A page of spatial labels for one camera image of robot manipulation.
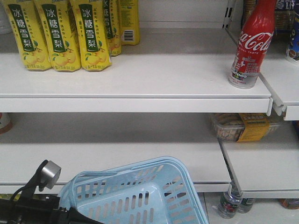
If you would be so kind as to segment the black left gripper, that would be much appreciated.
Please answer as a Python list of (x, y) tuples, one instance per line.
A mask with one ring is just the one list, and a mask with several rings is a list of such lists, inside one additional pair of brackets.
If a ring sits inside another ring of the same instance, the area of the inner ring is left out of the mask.
[(97, 224), (75, 208), (59, 207), (59, 198), (47, 200), (19, 199), (0, 200), (0, 222), (2, 224)]

